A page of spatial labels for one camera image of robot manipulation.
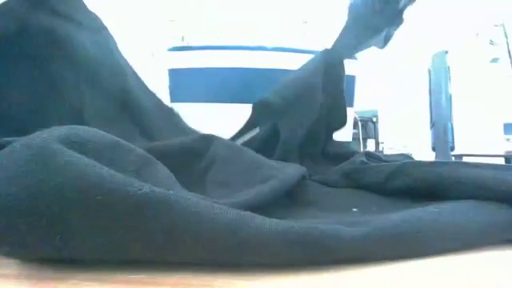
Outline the black knit garment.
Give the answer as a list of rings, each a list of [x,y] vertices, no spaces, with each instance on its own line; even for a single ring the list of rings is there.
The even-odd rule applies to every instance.
[[[83,0],[0,4],[0,254],[310,266],[512,242],[512,166],[335,141],[339,46],[256,102],[244,143],[162,102]]]

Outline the blue white-striped fabric bin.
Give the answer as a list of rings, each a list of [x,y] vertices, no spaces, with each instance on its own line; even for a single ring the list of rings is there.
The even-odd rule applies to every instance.
[[[236,139],[253,103],[315,54],[293,47],[172,47],[167,52],[170,104],[196,130]]]

